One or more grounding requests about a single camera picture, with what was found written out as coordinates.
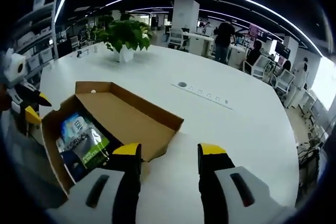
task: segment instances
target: white plant pot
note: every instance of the white plant pot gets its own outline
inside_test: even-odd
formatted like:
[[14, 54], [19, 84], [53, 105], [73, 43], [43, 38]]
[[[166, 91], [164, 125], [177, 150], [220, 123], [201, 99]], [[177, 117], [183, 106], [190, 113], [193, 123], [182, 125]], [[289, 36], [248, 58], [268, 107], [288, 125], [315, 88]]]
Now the white plant pot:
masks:
[[126, 45], [122, 45], [120, 52], [117, 52], [116, 50], [114, 50], [114, 52], [116, 61], [119, 63], [126, 63], [132, 60], [134, 56], [134, 50], [132, 48], [128, 49]]

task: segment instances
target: snack package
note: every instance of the snack package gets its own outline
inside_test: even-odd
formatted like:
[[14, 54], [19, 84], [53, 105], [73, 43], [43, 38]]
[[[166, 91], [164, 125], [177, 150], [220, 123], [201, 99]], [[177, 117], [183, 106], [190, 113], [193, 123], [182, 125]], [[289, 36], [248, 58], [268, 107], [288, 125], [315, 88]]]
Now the snack package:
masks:
[[74, 181], [108, 161], [109, 141], [87, 118], [73, 114], [63, 122], [61, 134], [57, 148]]

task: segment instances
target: white office chair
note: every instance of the white office chair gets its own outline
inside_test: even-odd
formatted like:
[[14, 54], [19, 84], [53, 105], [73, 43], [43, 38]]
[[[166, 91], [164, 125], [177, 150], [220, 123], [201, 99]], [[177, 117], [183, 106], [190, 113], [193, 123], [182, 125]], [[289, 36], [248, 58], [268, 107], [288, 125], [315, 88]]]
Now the white office chair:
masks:
[[78, 40], [78, 36], [73, 36], [70, 38], [70, 41], [71, 41], [71, 46], [72, 48], [74, 48], [75, 50], [77, 48], [79, 48], [79, 40]]
[[273, 74], [271, 77], [271, 85], [274, 89], [287, 94], [289, 86], [293, 82], [294, 78], [295, 75], [285, 69], [278, 77]]
[[248, 73], [251, 76], [256, 77], [258, 79], [263, 79], [265, 68], [270, 62], [271, 62], [270, 59], [268, 59], [267, 57], [263, 55], [260, 55], [253, 66], [251, 66], [251, 64], [249, 64], [247, 61], [244, 61], [243, 62], [243, 72]]
[[183, 46], [183, 31], [182, 29], [170, 29], [170, 35], [168, 39], [168, 45], [177, 46], [177, 48], [181, 48]]

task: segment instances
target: round table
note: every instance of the round table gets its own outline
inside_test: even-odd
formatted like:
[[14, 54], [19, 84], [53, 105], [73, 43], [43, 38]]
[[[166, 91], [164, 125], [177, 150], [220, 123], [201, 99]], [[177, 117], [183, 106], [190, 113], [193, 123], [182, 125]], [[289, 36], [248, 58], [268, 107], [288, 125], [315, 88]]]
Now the round table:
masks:
[[[198, 191], [197, 144], [227, 150], [236, 166], [263, 180], [270, 195], [294, 206], [299, 182], [294, 134], [269, 85], [234, 68], [186, 52], [150, 46], [125, 64], [103, 44], [76, 52], [43, 69], [40, 90], [57, 108], [76, 81], [112, 81], [185, 119], [166, 154], [150, 161], [142, 184], [137, 223], [204, 223]], [[227, 107], [177, 88], [179, 82], [227, 101]], [[40, 115], [51, 108], [40, 107]]]

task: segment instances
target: open cardboard box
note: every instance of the open cardboard box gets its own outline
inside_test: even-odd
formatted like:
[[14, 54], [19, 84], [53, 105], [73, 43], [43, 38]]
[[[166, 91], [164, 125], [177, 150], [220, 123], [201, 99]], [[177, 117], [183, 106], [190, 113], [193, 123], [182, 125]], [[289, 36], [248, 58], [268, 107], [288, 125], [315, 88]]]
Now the open cardboard box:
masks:
[[86, 110], [114, 136], [112, 139], [106, 136], [113, 149], [141, 143], [145, 162], [166, 152], [168, 143], [183, 123], [182, 118], [112, 82], [76, 82], [75, 94], [64, 101], [58, 111], [51, 111], [42, 120], [50, 165], [66, 194], [74, 183], [64, 167], [56, 141], [61, 136], [61, 123], [80, 110]]

